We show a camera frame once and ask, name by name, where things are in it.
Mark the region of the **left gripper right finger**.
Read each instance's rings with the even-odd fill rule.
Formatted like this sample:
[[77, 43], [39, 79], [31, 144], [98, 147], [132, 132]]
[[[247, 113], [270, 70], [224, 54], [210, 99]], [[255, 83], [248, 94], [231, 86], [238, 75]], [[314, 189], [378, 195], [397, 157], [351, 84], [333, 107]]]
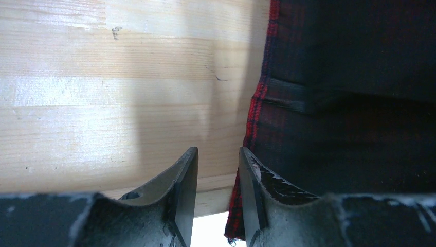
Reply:
[[318, 197], [239, 152], [248, 246], [435, 246], [435, 194]]

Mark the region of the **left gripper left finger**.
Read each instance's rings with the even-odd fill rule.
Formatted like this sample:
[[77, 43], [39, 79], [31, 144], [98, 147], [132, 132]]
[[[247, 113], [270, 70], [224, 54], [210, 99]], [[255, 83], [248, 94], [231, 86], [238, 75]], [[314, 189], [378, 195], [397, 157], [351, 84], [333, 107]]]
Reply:
[[189, 246], [198, 149], [120, 199], [99, 192], [1, 194], [1, 246]]

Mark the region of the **red black plaid garment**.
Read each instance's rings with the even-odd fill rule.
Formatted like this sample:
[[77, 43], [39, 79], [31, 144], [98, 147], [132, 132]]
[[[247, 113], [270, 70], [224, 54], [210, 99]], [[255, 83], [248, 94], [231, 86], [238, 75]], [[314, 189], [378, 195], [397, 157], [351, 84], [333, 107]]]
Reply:
[[435, 194], [435, 1], [271, 1], [242, 147], [318, 197]]

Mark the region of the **wooden hanger rack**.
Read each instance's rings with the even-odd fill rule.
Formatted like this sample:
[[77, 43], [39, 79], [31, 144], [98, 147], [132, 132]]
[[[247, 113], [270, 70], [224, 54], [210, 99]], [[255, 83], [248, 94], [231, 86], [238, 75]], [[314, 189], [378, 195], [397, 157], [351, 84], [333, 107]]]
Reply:
[[199, 149], [227, 210], [269, 1], [1, 1], [1, 191], [118, 198]]

